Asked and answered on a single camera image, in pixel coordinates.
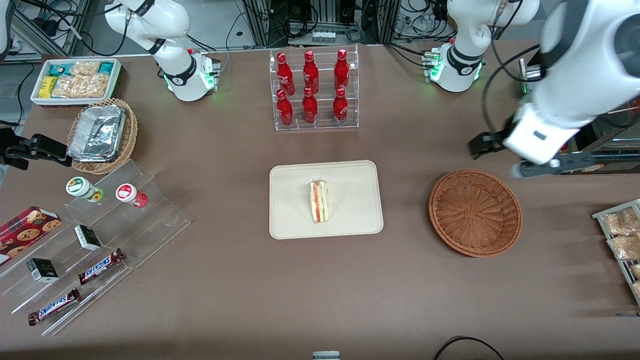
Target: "wicker basket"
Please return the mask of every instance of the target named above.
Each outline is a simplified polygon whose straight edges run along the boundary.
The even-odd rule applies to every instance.
[[[502,254],[522,230],[513,192],[497,177],[474,169],[450,172],[437,182],[429,217],[444,242],[475,258]]]
[[[122,129],[122,141],[120,142],[119,149],[120,155],[118,155],[118,158],[111,163],[81,163],[74,160],[71,164],[74,169],[80,170],[82,172],[89,172],[95,175],[104,175],[116,170],[131,157],[133,148],[136,146],[136,136],[138,135],[138,119],[136,119],[136,114],[133,113],[126,102],[120,99],[109,99],[107,101],[97,102],[95,104],[92,104],[91,107],[96,108],[109,105],[118,105],[127,111],[127,118],[125,119],[124,129]],[[80,119],[80,114],[76,116],[76,121],[74,121],[73,126],[71,126],[71,131],[67,136],[67,146],[71,144],[71,140],[74,138],[74,134],[76,133],[76,126],[78,125],[78,120]]]

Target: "snickers bar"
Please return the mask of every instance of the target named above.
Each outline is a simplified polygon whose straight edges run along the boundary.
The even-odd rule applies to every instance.
[[[70,293],[52,302],[47,307],[43,307],[42,309],[40,309],[40,311],[35,311],[29,314],[29,326],[36,325],[42,320],[45,320],[49,315],[57,313],[64,307],[67,307],[69,304],[73,304],[75,302],[80,302],[80,293],[78,292],[78,289],[74,288]]]
[[[91,268],[89,270],[87,270],[87,271],[83,272],[82,274],[78,275],[78,277],[80,278],[80,284],[84,285],[84,284],[88,283],[89,281],[95,279],[102,272],[104,272],[108,268],[112,267],[115,263],[117,263],[118,261],[120,261],[120,260],[122,260],[124,258],[125,258],[125,256],[124,256],[124,254],[122,254],[122,250],[120,250],[120,248],[118,248],[118,250],[112,252],[109,256],[107,256],[106,258],[102,259],[101,262],[97,263],[96,265],[91,266]]]

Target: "red cookie box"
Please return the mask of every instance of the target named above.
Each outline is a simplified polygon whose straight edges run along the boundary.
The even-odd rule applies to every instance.
[[[60,226],[60,217],[36,206],[0,226],[0,266]]]

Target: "brown table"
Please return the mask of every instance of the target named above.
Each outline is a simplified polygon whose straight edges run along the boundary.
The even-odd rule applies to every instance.
[[[499,45],[506,58],[528,44]],[[134,159],[193,223],[56,336],[2,309],[0,358],[300,360],[336,349],[345,360],[431,359],[445,340],[471,335],[507,359],[638,359],[640,319],[614,317],[633,298],[590,217],[640,197],[638,175],[512,179],[515,155],[472,161],[466,149],[486,130],[490,54],[462,94],[425,84],[382,46],[360,54],[361,127],[323,134],[275,132],[267,51],[234,53],[220,91],[194,103],[167,91],[151,57],[121,58],[118,96],[140,122]],[[492,85],[496,122],[519,88],[506,76]],[[64,140],[77,112],[34,106],[24,134]],[[270,237],[271,168],[364,159],[378,166],[382,232]],[[459,255],[426,217],[435,181],[467,167],[505,180],[522,205],[522,236],[502,256]],[[59,208],[75,175],[47,161],[9,171],[0,222],[30,205]]]

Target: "white tray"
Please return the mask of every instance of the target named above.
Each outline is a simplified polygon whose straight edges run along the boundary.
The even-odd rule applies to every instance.
[[[83,97],[83,98],[73,98],[73,99],[64,99],[52,97],[50,99],[43,99],[39,96],[40,87],[42,86],[42,80],[46,75],[49,74],[49,70],[51,69],[51,65],[61,65],[74,63],[76,61],[99,61],[102,63],[113,63],[113,68],[111,69],[111,74],[109,75],[109,82],[107,83],[107,89],[104,92],[103,97]],[[105,101],[111,98],[113,92],[116,88],[116,84],[118,83],[118,76],[120,75],[120,68],[122,65],[120,62],[114,58],[77,58],[77,59],[55,59],[55,60],[47,60],[42,64],[42,69],[40,70],[40,75],[38,75],[38,80],[36,81],[36,85],[33,87],[31,91],[31,101],[34,104],[40,106],[77,106],[77,105],[89,105],[95,104],[99,101]]]
[[[314,224],[309,183],[325,180],[329,221]],[[269,175],[269,232],[278,240],[376,234],[382,230],[376,164],[369,160],[284,165]]]

